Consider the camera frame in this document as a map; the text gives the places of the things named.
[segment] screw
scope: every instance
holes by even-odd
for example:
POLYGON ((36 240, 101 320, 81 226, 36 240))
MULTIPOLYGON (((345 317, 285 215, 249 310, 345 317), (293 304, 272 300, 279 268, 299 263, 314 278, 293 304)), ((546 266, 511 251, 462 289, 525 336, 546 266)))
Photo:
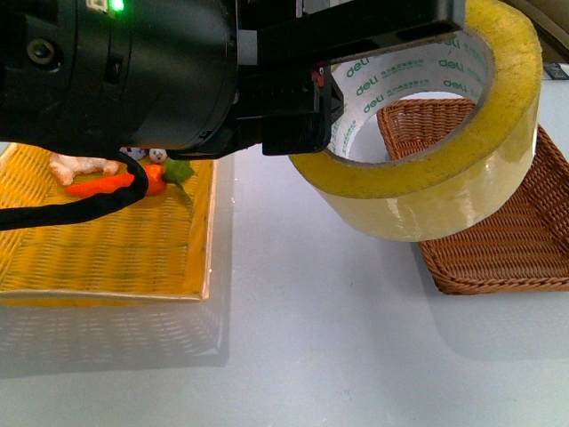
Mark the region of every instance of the screw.
POLYGON ((28 44, 28 57, 37 65, 50 65, 55 60, 55 47, 43 38, 36 38, 28 44))

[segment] tape roll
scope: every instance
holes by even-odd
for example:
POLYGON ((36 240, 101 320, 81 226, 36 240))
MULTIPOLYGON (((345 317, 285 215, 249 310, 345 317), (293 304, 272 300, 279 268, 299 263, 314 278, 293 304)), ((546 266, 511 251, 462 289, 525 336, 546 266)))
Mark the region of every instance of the tape roll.
POLYGON ((531 22, 496 0, 468 0, 454 40, 340 65, 345 112, 325 152, 291 160, 341 216, 365 234, 405 241, 448 236, 497 211, 535 151, 541 47, 531 22), (382 164, 350 160, 357 131, 380 108, 418 92, 477 102, 437 145, 382 164))

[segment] orange carrot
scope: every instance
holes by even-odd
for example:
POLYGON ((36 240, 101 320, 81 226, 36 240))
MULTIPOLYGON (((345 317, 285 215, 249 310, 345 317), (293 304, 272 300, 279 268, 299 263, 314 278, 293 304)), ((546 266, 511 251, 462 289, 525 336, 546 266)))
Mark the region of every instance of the orange carrot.
MULTIPOLYGON (((148 176, 147 196, 155 196, 166 190, 166 182, 162 179, 162 167, 160 165, 148 165, 144 168, 148 176)), ((82 184, 70 185, 65 188, 65 192, 70 196, 87 198, 95 194, 113 193, 116 189, 128 187, 134 181, 134 176, 129 173, 107 176, 95 181, 84 182, 82 184)))

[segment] toy vegetable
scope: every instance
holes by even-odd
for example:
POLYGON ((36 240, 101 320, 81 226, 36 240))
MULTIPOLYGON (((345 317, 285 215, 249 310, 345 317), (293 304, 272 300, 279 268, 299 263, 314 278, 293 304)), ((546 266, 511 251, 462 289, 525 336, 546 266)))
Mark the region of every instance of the toy vegetable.
MULTIPOLYGON (((166 170, 161 165, 148 165, 144 171, 148 176, 147 196, 155 196, 166 190, 167 182, 176 184, 183 189, 183 184, 194 175, 194 170, 188 161, 176 161, 168 158, 166 160, 166 170)), ((70 196, 87 198, 100 193, 113 193, 122 187, 128 187, 134 181, 134 176, 129 173, 120 173, 115 176, 108 176, 82 184, 70 185, 65 188, 65 192, 70 196)))

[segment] wicker basket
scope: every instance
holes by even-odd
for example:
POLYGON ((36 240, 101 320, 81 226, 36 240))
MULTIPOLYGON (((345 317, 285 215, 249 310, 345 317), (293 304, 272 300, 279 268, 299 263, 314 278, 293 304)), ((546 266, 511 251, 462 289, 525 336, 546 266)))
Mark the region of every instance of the wicker basket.
MULTIPOLYGON (((159 196, 93 222, 0 233, 0 303, 83 306, 207 298, 215 167, 210 161, 192 166, 189 197, 169 185, 159 196)), ((52 178, 49 153, 20 144, 0 157, 0 194, 0 207, 72 199, 52 178)))
MULTIPOLYGON (((440 141, 472 110, 466 100, 398 101, 378 113, 392 159, 440 141)), ((569 166, 543 129, 514 196, 494 215, 447 238, 419 243, 445 294, 569 290, 569 166)))

